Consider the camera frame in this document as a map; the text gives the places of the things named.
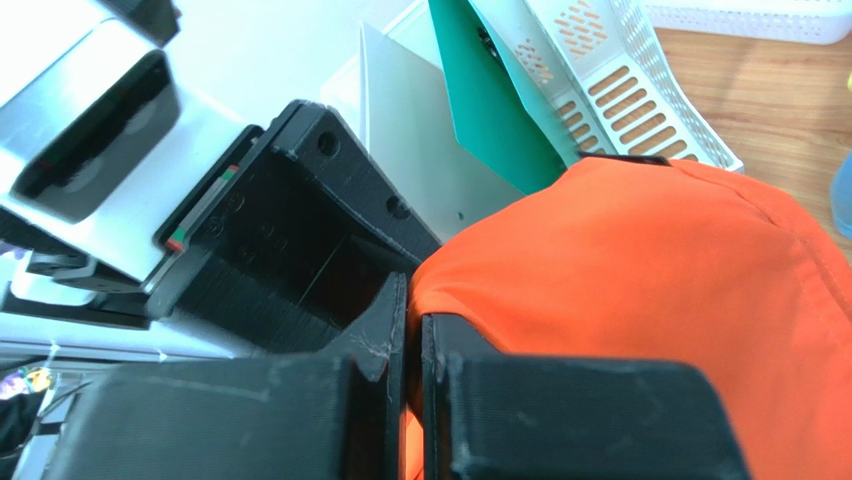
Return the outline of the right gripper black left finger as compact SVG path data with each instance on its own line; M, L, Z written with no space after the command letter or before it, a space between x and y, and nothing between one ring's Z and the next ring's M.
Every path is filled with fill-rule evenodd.
M407 281L315 353L125 364L82 389L48 479L401 479Z

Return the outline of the light blue shorts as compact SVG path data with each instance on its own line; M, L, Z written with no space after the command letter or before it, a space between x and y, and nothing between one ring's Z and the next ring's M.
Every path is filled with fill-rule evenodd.
M851 229L851 154L848 154L834 174L829 190L829 202L835 228L844 237L852 237Z

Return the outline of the orange shorts front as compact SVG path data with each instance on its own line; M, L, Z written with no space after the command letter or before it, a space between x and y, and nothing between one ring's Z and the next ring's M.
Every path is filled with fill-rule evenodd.
M851 475L851 268L790 195L696 162L586 158L469 226L409 290L407 477L423 475L421 320L507 353L680 361L757 479Z

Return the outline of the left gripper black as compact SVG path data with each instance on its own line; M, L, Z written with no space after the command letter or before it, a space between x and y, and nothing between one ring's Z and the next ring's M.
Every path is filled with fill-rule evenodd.
M306 100L245 128L155 237L146 314L271 353L325 346L439 245L338 112Z

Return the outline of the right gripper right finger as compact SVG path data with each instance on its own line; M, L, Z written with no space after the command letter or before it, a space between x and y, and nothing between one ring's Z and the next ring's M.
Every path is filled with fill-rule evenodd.
M677 362L500 352L455 315L422 323L429 479L746 479L720 399Z

